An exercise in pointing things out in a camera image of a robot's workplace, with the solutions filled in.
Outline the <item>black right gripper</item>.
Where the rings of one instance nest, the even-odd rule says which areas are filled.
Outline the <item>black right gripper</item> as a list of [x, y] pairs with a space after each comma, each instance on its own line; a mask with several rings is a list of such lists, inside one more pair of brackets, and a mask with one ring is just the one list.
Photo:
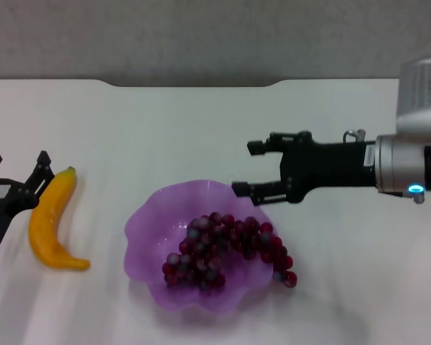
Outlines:
[[296, 134], [272, 132], [265, 141], [250, 141], [251, 156], [283, 153], [281, 181], [233, 182], [237, 198], [250, 198], [254, 206], [300, 203], [316, 188], [374, 187], [374, 164], [364, 165], [367, 142], [318, 144], [309, 131]]

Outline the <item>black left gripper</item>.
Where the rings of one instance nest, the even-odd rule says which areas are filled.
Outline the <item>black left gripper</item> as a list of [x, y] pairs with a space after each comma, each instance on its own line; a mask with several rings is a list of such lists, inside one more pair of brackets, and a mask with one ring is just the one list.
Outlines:
[[0, 178], [0, 244], [13, 218], [20, 212], [33, 209], [39, 198], [54, 178], [50, 167], [51, 159], [42, 150], [37, 158], [37, 164], [25, 183]]

